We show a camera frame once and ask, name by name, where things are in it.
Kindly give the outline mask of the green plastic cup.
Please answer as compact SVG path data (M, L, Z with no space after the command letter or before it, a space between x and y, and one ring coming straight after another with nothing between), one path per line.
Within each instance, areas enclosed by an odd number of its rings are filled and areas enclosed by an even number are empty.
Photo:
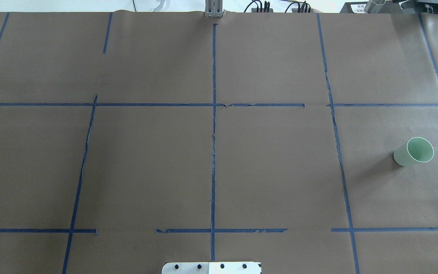
M412 137L393 153L395 162L404 167L427 163L433 156L433 146L422 137Z

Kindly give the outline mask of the silver metal cylinder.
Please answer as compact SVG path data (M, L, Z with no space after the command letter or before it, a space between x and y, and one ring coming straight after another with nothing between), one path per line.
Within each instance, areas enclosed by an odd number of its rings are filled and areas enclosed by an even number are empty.
M379 13L385 3L386 0L368 0L364 7L364 11L369 14Z

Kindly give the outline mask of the aluminium profile post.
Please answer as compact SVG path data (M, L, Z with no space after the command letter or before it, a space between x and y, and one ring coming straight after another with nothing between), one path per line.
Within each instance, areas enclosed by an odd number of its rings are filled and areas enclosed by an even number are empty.
M205 0L205 17L222 17L224 15L223 3L223 0Z

